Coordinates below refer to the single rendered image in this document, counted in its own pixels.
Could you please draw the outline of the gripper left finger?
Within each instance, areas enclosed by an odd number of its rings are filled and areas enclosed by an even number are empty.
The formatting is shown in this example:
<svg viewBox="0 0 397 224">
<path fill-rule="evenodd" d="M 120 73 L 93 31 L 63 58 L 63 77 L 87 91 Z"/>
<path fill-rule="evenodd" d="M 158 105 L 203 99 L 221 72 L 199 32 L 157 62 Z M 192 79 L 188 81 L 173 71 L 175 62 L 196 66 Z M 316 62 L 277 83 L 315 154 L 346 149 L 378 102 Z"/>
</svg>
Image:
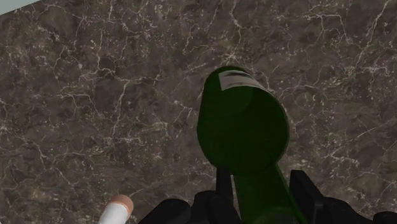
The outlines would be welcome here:
<svg viewBox="0 0 397 224">
<path fill-rule="evenodd" d="M 192 205 L 181 199 L 163 200 L 138 224 L 241 224 L 229 170 L 218 168 L 216 189 L 196 193 Z"/>
</svg>

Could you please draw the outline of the white bottle with tan cap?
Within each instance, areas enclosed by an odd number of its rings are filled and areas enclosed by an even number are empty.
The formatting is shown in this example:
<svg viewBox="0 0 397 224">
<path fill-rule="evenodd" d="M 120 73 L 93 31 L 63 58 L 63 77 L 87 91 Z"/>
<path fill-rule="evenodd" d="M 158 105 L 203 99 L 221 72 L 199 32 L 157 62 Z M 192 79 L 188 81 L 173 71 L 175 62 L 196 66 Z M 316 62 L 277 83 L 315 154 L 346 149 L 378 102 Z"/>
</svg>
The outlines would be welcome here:
<svg viewBox="0 0 397 224">
<path fill-rule="evenodd" d="M 134 203 L 126 195 L 113 196 L 104 208 L 97 224 L 126 224 L 134 210 Z"/>
</svg>

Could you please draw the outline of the green glass bottle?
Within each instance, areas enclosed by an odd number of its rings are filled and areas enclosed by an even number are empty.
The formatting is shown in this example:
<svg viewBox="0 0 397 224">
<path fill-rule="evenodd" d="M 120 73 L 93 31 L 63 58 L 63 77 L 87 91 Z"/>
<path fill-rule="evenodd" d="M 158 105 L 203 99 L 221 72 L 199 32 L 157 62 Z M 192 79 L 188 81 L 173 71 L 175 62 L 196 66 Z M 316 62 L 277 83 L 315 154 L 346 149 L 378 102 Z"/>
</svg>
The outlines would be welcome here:
<svg viewBox="0 0 397 224">
<path fill-rule="evenodd" d="M 245 224 L 307 224 L 278 166 L 289 143 L 279 101 L 236 66 L 206 79 L 197 124 L 205 157 L 233 175 Z"/>
</svg>

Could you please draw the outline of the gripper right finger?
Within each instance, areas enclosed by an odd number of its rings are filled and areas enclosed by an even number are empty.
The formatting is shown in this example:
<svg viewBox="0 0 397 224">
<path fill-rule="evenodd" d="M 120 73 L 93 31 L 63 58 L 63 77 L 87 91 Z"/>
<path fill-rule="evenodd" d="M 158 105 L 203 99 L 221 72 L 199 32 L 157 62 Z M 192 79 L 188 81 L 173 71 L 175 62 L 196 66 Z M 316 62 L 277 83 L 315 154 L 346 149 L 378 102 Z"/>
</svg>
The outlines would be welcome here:
<svg viewBox="0 0 397 224">
<path fill-rule="evenodd" d="M 325 197 L 301 170 L 290 172 L 289 189 L 308 224 L 397 224 L 396 212 L 383 211 L 368 219 L 347 202 Z"/>
</svg>

